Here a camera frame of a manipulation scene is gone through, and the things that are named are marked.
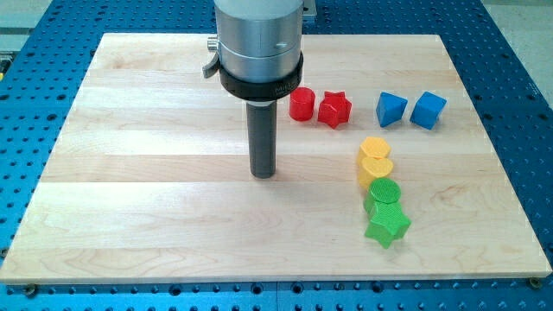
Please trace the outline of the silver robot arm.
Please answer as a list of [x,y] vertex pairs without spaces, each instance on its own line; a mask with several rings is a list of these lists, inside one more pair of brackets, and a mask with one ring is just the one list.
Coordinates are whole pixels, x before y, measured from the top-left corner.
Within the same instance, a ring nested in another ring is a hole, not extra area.
[[215,0],[214,57],[204,77],[219,75],[234,97],[267,105],[293,92],[302,80],[303,0]]

